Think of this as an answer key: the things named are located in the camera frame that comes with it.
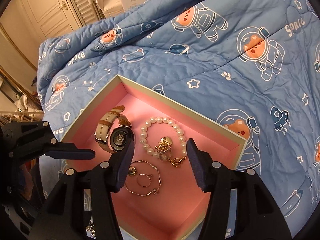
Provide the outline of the gold charm cluster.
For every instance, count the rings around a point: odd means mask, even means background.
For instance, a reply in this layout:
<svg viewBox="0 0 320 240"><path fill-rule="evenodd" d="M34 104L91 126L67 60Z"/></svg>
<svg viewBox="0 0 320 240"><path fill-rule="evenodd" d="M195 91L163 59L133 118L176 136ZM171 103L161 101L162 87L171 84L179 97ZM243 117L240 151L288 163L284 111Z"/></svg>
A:
<svg viewBox="0 0 320 240"><path fill-rule="evenodd" d="M172 157L172 139L170 137L162 137L158 142L158 146L154 147L154 157L159 157L162 162L169 162L173 167L179 168L184 160L187 159L187 143L185 140L181 142L181 157Z"/></svg>

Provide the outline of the pink lined jewelry box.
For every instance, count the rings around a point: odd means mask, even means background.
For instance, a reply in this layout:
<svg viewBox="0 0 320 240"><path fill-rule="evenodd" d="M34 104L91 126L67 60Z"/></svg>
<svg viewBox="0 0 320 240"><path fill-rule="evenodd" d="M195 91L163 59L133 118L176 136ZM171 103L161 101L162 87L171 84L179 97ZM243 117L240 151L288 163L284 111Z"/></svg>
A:
<svg viewBox="0 0 320 240"><path fill-rule="evenodd" d="M195 144L227 168L236 169L244 156L252 122L238 115L213 121L159 92L117 75L104 85L67 129L62 140L89 147L91 161L71 161L78 171L89 170L112 154L94 139L99 120L113 107L124 105L123 114L132 124L135 153L132 159L158 167L162 186L159 194L139 197L124 187L112 195L118 223L136 239L186 239L203 221L209 194L197 186L188 158L179 168L154 157L162 137L172 139L172 157L181 157L181 142Z"/></svg>

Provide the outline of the blue space bear quilt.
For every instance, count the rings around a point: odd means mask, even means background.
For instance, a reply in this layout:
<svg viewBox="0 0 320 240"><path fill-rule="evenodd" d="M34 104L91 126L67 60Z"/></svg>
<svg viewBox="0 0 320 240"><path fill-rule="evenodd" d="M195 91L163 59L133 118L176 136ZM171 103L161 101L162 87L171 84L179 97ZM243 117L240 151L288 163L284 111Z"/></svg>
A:
<svg viewBox="0 0 320 240"><path fill-rule="evenodd" d="M293 236L319 204L319 18L309 0L147 0L39 48L57 139L121 75L249 137L253 168Z"/></svg>

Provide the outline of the beige strap wristwatch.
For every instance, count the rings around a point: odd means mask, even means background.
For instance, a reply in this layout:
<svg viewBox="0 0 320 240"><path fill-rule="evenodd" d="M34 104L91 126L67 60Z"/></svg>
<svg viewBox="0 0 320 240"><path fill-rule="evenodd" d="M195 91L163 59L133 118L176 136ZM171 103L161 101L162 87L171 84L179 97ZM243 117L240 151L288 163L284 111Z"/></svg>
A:
<svg viewBox="0 0 320 240"><path fill-rule="evenodd" d="M99 120L95 129L95 141L110 154L121 152L129 139L135 140L132 124L123 114L124 110L124 105L113 107Z"/></svg>

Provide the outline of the white panel door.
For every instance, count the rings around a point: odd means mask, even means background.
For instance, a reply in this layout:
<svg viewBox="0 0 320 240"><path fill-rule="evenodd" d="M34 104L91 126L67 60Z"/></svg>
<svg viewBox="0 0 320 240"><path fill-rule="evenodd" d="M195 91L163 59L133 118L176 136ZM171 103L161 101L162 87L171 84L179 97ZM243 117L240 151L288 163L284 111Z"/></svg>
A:
<svg viewBox="0 0 320 240"><path fill-rule="evenodd" d="M27 26L39 41L59 37L82 25L71 0L16 0Z"/></svg>

